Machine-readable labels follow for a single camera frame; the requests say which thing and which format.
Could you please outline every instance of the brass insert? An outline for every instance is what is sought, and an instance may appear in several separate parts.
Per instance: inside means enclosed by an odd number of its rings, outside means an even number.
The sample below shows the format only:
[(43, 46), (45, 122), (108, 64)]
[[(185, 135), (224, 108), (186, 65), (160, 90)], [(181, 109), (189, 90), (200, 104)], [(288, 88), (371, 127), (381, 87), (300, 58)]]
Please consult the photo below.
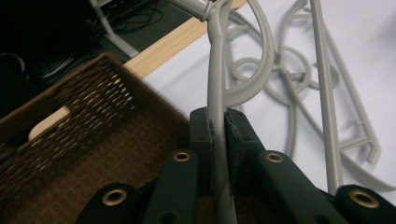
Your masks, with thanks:
[(191, 159), (190, 153), (187, 152), (178, 152), (174, 156), (175, 161), (189, 161)]
[(370, 194), (359, 189), (353, 189), (349, 192), (349, 197), (361, 206), (368, 208), (377, 208), (379, 206), (378, 200)]
[(265, 155), (265, 158), (271, 162), (282, 162), (283, 161), (283, 157), (276, 153), (268, 153), (267, 155)]
[(125, 189), (113, 189), (103, 196), (102, 202), (107, 206), (117, 205), (126, 199)]

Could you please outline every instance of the white table surface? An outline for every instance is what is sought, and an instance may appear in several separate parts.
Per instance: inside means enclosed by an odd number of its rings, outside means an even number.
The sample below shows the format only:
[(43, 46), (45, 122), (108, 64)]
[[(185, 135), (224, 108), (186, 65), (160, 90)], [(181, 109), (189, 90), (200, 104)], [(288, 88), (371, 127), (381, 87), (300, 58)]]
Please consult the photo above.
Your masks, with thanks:
[[(292, 1), (260, 0), (260, 3), (273, 34), (276, 34), (281, 16)], [(325, 23), (342, 53), (382, 148), (377, 164), (364, 162), (361, 165), (377, 178), (396, 186), (396, 4), (386, 0), (322, 0), (322, 8)], [(241, 7), (239, 12), (249, 21), (255, 21), (248, 5)], [(312, 34), (312, 29), (292, 28), (287, 45), (302, 51), (314, 63)], [(192, 110), (206, 104), (209, 50), (204, 35), (145, 78), (186, 118)], [(233, 50), (235, 58), (260, 56), (259, 46), (245, 35), (234, 41)], [(317, 122), (321, 123), (318, 92), (307, 90), (302, 97)], [(356, 130), (351, 125), (354, 118), (348, 112), (353, 111), (353, 107), (344, 99), (342, 89), (334, 90), (334, 98), (340, 140), (343, 141)], [(288, 120), (285, 106), (261, 92), (244, 104), (244, 113), (267, 149), (284, 151)], [(323, 143), (300, 112), (298, 117), (294, 161), (318, 188), (326, 190)], [(350, 158), (355, 158), (358, 151), (350, 152)], [(346, 184), (360, 185), (347, 171), (344, 180)], [(379, 193), (396, 204), (396, 192)]]

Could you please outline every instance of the wooden edge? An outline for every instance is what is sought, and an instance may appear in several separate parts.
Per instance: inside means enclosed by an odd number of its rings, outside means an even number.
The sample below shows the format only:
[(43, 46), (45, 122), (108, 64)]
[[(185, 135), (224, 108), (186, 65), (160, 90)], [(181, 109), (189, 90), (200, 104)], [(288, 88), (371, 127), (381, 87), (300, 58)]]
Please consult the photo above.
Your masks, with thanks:
[[(247, 0), (234, 0), (233, 8), (241, 7)], [(169, 61), (184, 48), (206, 34), (207, 22), (191, 18), (178, 26), (174, 31), (140, 52), (124, 67), (139, 78), (144, 78)]]

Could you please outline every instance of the woven basket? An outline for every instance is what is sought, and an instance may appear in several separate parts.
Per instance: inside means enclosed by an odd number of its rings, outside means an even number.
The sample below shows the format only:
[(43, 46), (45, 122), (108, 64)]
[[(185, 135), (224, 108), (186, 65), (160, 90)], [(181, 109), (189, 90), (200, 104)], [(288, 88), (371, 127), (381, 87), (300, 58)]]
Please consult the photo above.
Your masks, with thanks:
[[(70, 113), (32, 140), (59, 108)], [(108, 53), (0, 120), (0, 222), (74, 223), (91, 196), (121, 182), (154, 179), (188, 122)], [(250, 223), (246, 199), (240, 223)], [(209, 198), (200, 222), (213, 223)]]

